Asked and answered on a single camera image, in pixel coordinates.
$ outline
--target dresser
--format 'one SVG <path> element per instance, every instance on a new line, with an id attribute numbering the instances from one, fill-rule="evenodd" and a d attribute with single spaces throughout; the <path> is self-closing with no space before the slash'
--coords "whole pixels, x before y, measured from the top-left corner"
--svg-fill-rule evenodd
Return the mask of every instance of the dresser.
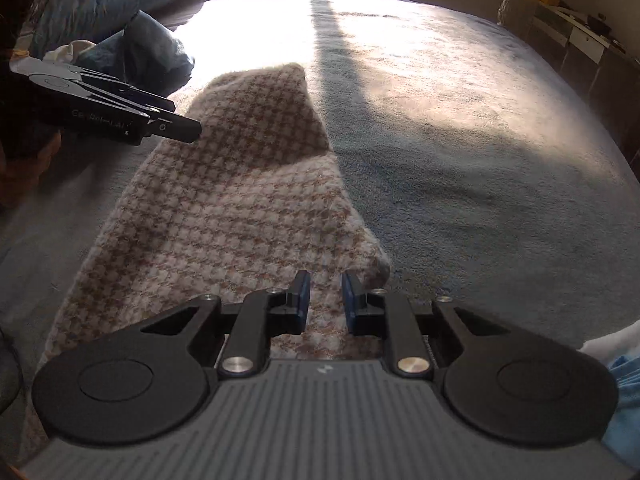
<path id="1" fill-rule="evenodd" d="M 526 41 L 589 104 L 631 162 L 640 148 L 640 63 L 557 7 L 540 3 Z"/>

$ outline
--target metal screw head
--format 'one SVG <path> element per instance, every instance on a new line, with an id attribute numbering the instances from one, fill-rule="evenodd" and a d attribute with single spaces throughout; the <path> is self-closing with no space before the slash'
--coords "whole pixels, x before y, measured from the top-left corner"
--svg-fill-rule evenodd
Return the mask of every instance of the metal screw head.
<path id="1" fill-rule="evenodd" d="M 421 374 L 426 372 L 431 365 L 422 357 L 405 357 L 398 361 L 398 368 L 406 374 Z"/>
<path id="2" fill-rule="evenodd" d="M 243 372 L 248 372 L 253 368 L 254 362 L 251 359 L 242 356 L 233 356 L 227 357 L 224 361 L 222 361 L 222 367 L 227 371 L 233 374 L 241 374 Z"/>

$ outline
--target white cloth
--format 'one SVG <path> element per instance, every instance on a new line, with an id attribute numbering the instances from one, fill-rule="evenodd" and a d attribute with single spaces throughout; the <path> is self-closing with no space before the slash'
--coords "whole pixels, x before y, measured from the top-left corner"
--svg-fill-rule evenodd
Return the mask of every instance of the white cloth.
<path id="1" fill-rule="evenodd" d="M 59 46 L 56 50 L 50 50 L 44 55 L 42 60 L 52 63 L 73 64 L 76 62 L 76 59 L 78 59 L 80 54 L 94 46 L 95 43 L 88 40 L 75 40 L 68 45 Z"/>
<path id="2" fill-rule="evenodd" d="M 640 355 L 640 320 L 618 332 L 585 342 L 580 352 L 609 366 L 621 355 L 633 359 Z"/>

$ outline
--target checkered cloth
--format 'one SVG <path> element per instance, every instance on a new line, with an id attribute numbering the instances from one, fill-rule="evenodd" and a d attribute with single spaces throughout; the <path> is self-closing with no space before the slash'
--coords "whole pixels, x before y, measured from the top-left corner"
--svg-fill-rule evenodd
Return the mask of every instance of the checkered cloth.
<path id="1" fill-rule="evenodd" d="M 42 363 L 193 296 L 223 302 L 312 274 L 306 332 L 272 340 L 272 356 L 371 357 L 349 338 L 340 274 L 382 286 L 389 265 L 342 187 L 299 65 L 222 76 L 186 115 L 194 144 L 163 141 L 142 165 L 58 313 Z M 23 456 L 42 443 L 33 410 Z"/>

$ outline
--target blue pillow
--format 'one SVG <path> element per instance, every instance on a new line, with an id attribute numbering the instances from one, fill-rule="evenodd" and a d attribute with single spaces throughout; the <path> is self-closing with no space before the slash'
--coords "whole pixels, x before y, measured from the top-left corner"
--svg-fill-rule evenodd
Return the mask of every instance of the blue pillow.
<path id="1" fill-rule="evenodd" d="M 31 42 L 31 56 L 73 40 L 99 43 L 122 30 L 139 10 L 152 14 L 177 0 L 50 0 Z"/>
<path id="2" fill-rule="evenodd" d="M 170 30 L 140 10 L 124 30 L 85 50 L 75 64 L 167 97 L 190 79 L 194 59 Z"/>

